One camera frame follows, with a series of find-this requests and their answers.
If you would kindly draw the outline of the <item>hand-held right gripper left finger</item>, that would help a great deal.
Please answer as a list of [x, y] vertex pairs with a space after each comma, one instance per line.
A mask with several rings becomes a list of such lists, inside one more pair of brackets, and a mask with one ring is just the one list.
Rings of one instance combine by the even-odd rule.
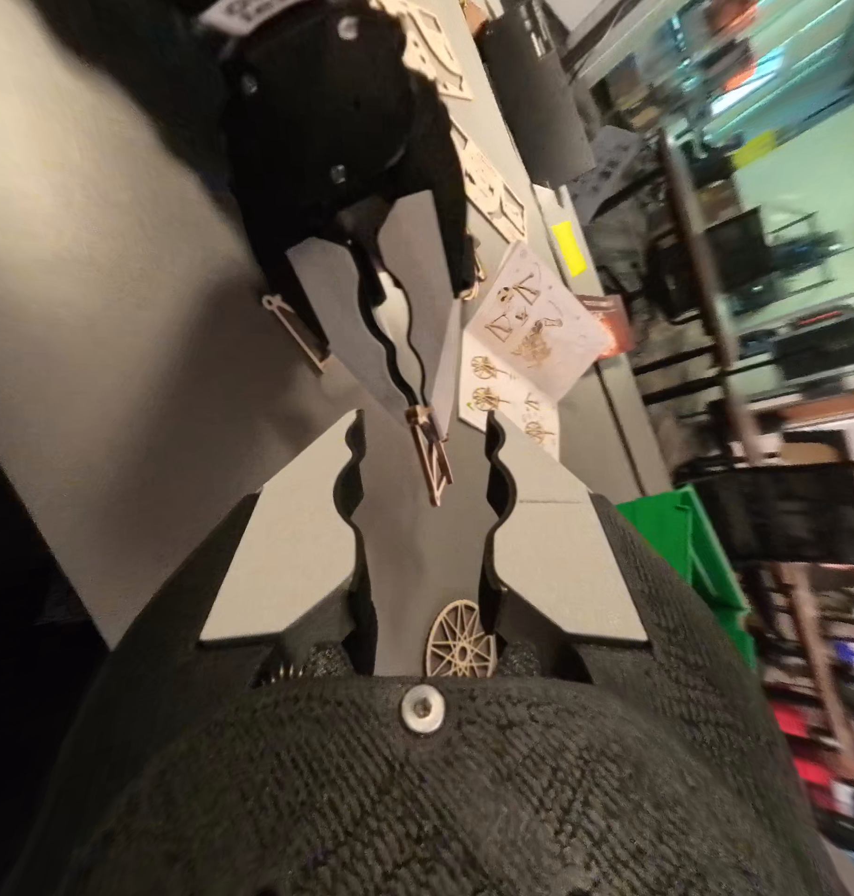
[[205, 646], [341, 643], [371, 609], [353, 516], [364, 414], [355, 409], [264, 483], [199, 634]]

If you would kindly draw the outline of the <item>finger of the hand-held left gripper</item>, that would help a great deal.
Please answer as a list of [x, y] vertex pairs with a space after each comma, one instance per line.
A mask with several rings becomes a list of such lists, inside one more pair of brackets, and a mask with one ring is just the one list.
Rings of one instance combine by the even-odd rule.
[[460, 304], [455, 298], [432, 192], [395, 201], [384, 222], [384, 266], [409, 308], [405, 342], [419, 371], [413, 389], [444, 442], [455, 403]]
[[395, 344], [368, 302], [376, 281], [361, 272], [345, 244], [307, 238], [287, 257], [331, 352], [383, 409], [405, 421], [414, 391], [398, 367]]

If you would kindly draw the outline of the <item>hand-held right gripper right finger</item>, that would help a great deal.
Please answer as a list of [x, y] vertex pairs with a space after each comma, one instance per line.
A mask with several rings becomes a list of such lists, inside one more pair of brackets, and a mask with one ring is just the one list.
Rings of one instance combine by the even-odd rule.
[[480, 620], [509, 643], [645, 646], [648, 635], [600, 521], [597, 496], [505, 414], [486, 429]]

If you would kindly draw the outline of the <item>small wooden spoked wheel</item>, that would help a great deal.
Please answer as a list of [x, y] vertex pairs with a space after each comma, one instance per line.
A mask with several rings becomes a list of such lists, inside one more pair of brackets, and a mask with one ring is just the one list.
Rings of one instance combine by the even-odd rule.
[[469, 599], [447, 604], [434, 619], [424, 652], [428, 678], [491, 678], [498, 665], [496, 637], [481, 623], [479, 606]]

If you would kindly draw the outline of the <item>wooden triangular frame part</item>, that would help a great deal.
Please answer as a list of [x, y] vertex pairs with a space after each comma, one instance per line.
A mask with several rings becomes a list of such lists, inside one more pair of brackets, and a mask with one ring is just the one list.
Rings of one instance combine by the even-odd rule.
[[433, 507], [439, 507], [445, 487], [454, 482], [448, 460], [447, 436], [440, 432], [432, 407], [414, 405], [405, 411], [411, 439]]

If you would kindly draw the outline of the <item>laser-cut wooden parts sheet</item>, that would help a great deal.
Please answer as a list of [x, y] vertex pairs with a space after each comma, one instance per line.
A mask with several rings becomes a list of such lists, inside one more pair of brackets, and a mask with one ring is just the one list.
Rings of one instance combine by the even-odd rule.
[[467, 3], [371, 5], [402, 26], [405, 66], [426, 78], [446, 106], [470, 206], [507, 243], [526, 240], [526, 203], [499, 164], [500, 150], [490, 128], [504, 123], [468, 23]]

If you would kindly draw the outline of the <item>paper instruction booklet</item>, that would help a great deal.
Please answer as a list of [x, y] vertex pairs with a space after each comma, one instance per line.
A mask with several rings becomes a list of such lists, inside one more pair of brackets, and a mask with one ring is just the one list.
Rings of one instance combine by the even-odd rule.
[[499, 411], [559, 460], [558, 406], [608, 343], [596, 317], [518, 241], [464, 328], [457, 416], [485, 432]]

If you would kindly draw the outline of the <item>stack of green plastic bins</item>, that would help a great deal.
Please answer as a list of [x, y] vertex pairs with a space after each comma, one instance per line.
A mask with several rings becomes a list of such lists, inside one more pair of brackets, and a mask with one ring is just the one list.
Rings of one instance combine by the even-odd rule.
[[749, 601], [694, 487], [623, 502], [617, 509], [700, 596], [746, 666], [757, 670], [755, 642], [746, 631]]

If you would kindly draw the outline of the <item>yellow sticky note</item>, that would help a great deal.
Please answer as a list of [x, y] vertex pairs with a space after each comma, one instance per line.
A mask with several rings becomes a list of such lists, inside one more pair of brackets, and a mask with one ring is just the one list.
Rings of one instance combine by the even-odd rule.
[[551, 233], [567, 267], [569, 277], [575, 278], [585, 273], [588, 264], [576, 238], [572, 221], [565, 219], [552, 225]]

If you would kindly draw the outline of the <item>red printed booklet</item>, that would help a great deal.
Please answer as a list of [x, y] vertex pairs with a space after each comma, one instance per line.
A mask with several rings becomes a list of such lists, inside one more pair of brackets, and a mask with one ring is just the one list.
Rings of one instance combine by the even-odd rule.
[[634, 329], [622, 295], [577, 297], [605, 331], [607, 343], [597, 357], [599, 362], [628, 355], [635, 349]]

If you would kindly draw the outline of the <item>wooden bracket part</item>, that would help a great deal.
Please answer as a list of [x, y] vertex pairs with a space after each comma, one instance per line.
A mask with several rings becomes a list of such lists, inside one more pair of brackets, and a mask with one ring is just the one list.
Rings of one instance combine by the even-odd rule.
[[307, 358], [316, 375], [324, 375], [332, 353], [328, 344], [322, 341], [284, 301], [280, 295], [264, 295], [260, 305], [284, 327]]

